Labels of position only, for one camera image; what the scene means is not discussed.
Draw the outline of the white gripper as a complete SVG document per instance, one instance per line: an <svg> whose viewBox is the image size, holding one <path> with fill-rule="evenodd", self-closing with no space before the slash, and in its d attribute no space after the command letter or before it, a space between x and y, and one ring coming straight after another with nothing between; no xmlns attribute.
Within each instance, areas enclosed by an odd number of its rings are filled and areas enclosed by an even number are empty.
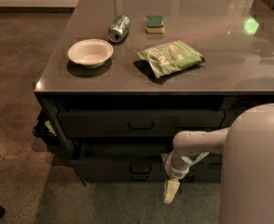
<svg viewBox="0 0 274 224"><path fill-rule="evenodd" d="M172 203L183 179L193 165L193 161L188 157L182 157L174 151L169 154L162 153L161 159L164 163L166 175L171 179L166 179L164 184L164 203Z"/></svg>

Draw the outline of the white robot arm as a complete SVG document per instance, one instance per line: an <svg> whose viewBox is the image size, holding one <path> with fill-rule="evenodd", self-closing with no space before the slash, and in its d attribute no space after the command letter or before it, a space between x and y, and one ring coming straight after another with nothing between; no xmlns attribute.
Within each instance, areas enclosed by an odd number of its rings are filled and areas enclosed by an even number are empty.
<svg viewBox="0 0 274 224"><path fill-rule="evenodd" d="M165 203L191 166L220 154L219 224L274 224L274 104L246 110L228 128L179 132L172 146L163 157Z"/></svg>

